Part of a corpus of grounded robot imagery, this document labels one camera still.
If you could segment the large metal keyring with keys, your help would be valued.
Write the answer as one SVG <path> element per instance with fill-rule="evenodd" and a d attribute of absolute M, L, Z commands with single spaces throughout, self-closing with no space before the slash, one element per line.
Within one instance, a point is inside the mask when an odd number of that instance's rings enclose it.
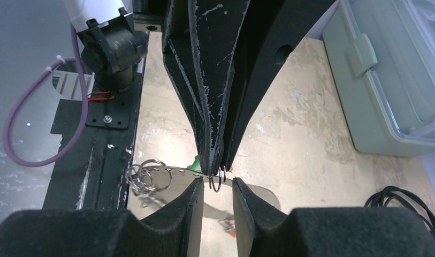
<path fill-rule="evenodd" d="M 235 217 L 227 208 L 219 208 L 204 197 L 206 188 L 217 194 L 233 187 L 233 178 L 224 168 L 217 175 L 207 176 L 195 167 L 181 168 L 150 159 L 141 164 L 132 164 L 125 171 L 125 179 L 133 194 L 141 201 L 143 208 L 153 213 L 164 210 L 171 203 L 183 201 L 189 205 L 189 219 L 198 214 L 217 222 L 226 235 L 236 237 Z"/>

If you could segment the green tagged key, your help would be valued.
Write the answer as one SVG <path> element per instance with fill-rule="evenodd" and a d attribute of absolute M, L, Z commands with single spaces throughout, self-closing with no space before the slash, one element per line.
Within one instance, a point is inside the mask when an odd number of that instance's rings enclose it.
<path fill-rule="evenodd" d="M 190 170 L 201 173 L 200 159 L 198 156 L 195 156 L 193 163 L 187 167 Z"/>

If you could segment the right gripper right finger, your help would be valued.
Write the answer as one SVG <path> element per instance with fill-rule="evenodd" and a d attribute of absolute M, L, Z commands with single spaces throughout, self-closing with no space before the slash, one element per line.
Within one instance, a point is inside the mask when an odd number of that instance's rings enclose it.
<path fill-rule="evenodd" d="M 285 214 L 233 180 L 240 256 L 435 256 L 435 239 L 405 208 L 296 208 Z"/>

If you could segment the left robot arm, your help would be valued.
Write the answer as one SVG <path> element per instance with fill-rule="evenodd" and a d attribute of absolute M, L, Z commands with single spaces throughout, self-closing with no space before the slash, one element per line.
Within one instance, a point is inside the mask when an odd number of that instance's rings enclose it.
<path fill-rule="evenodd" d="M 250 119 L 332 1 L 68 1 L 99 88 L 125 90 L 162 35 L 163 63 L 192 126 L 202 172 L 234 162 Z"/>

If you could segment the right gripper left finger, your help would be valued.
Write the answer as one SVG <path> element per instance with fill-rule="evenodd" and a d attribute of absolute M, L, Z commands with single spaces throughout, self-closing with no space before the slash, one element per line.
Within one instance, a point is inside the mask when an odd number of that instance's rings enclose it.
<path fill-rule="evenodd" d="M 127 209 L 18 211 L 0 224 L 0 256 L 198 256 L 194 213 L 183 201 L 142 220 Z"/>

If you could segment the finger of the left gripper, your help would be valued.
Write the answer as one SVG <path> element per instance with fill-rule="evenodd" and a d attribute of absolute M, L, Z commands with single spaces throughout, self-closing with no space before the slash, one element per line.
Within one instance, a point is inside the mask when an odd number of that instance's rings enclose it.
<path fill-rule="evenodd" d="M 285 61 L 331 0 L 251 1 L 234 60 L 222 165 L 229 169 L 250 119 Z"/>
<path fill-rule="evenodd" d="M 164 66 L 192 126 L 201 170 L 218 172 L 234 78 L 234 52 L 249 1 L 168 1 Z"/>

